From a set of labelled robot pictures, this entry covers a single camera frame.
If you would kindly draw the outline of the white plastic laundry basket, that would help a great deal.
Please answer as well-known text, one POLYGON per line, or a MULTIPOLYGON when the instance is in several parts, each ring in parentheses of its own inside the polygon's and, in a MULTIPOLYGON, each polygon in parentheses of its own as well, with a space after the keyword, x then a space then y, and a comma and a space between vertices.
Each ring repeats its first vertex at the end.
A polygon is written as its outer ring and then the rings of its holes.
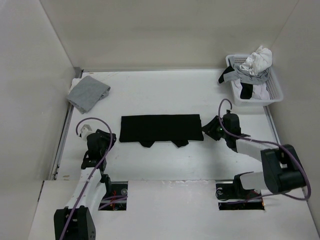
POLYGON ((233 94, 233 102, 237 107, 265 107, 272 103, 281 102, 284 99, 283 91, 275 74, 273 66, 269 68, 268 79, 265 82, 266 90, 269 93, 269 99, 241 99, 236 96, 236 86, 230 83, 233 94))

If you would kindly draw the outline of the black tank top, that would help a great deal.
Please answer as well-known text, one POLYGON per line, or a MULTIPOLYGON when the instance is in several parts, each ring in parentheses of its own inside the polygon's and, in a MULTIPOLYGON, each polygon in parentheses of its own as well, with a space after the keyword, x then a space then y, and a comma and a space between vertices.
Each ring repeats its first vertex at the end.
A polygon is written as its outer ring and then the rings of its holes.
POLYGON ((119 141, 150 148, 156 142, 172 142, 178 148, 189 141, 203 141, 199 114, 128 115, 121 117, 119 141))

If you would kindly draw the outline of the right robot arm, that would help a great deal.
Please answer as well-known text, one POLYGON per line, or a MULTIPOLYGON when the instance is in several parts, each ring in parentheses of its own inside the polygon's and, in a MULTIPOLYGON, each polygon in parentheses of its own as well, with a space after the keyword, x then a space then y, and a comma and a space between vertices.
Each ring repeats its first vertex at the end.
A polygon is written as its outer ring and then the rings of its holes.
POLYGON ((266 189, 272 195, 287 195, 298 188, 311 189, 301 162, 292 145, 278 145, 274 142, 254 140, 243 134, 239 117, 228 111, 218 115, 202 127, 202 131, 219 141, 224 139, 228 148, 247 155, 262 164, 261 172, 244 172, 234 176, 231 183, 217 183, 216 195, 219 200, 254 200, 262 197, 266 189))

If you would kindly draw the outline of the folded grey tank top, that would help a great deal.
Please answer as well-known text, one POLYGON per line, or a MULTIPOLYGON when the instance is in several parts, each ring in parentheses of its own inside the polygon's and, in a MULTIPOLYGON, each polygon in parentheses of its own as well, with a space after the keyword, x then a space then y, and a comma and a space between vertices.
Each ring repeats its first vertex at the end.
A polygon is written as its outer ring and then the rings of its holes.
POLYGON ((66 99, 81 114, 88 113, 100 100, 106 98, 111 87, 91 76, 86 76, 68 93, 66 99))

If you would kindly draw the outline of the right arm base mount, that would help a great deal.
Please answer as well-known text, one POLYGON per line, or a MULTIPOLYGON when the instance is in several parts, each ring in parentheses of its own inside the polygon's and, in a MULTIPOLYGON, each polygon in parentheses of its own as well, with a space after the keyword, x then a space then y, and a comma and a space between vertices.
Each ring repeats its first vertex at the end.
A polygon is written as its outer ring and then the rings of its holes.
POLYGON ((260 197, 262 195, 260 190, 243 189, 242 186, 230 181, 218 181, 215 186, 215 197, 218 200, 218 208, 221 211, 265 210, 261 198, 249 200, 254 197, 260 197))

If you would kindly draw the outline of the white folded garment under grey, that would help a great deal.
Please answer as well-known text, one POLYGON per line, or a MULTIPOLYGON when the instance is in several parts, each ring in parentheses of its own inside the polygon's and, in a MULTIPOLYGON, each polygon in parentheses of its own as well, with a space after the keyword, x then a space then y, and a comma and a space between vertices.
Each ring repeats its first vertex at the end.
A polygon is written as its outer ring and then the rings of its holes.
POLYGON ((72 81, 71 81, 71 86, 70 86, 70 89, 69 89, 69 92, 72 91, 72 89, 81 81, 80 78, 73 78, 72 81))

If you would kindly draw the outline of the grey tank top in basket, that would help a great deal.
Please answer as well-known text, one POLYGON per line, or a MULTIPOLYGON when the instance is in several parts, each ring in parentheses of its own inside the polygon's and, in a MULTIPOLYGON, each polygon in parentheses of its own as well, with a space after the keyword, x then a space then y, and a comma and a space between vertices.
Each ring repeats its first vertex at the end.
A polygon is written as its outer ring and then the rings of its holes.
POLYGON ((262 85, 269 79, 270 69, 251 75, 248 71, 240 69, 239 63, 230 63, 222 74, 222 82, 236 81, 250 85, 262 85))

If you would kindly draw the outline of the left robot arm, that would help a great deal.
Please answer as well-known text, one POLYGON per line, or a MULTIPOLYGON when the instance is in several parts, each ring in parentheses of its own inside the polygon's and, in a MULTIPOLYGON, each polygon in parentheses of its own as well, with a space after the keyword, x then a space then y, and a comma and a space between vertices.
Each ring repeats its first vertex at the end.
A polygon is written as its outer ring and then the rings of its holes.
POLYGON ((116 135, 100 129, 93 131, 85 124, 79 135, 86 141, 87 151, 80 167, 77 186, 64 208, 53 216, 54 234, 57 240, 94 240, 96 227, 94 214, 100 203, 112 195, 112 182, 105 174, 106 152, 113 147, 116 135))

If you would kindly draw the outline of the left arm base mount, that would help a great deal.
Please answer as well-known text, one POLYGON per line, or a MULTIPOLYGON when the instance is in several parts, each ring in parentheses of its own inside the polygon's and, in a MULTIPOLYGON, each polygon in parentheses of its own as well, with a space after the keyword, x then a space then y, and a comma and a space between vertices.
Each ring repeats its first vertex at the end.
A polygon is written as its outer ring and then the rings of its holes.
POLYGON ((126 211, 128 182, 113 181, 99 204, 99 211, 126 211))

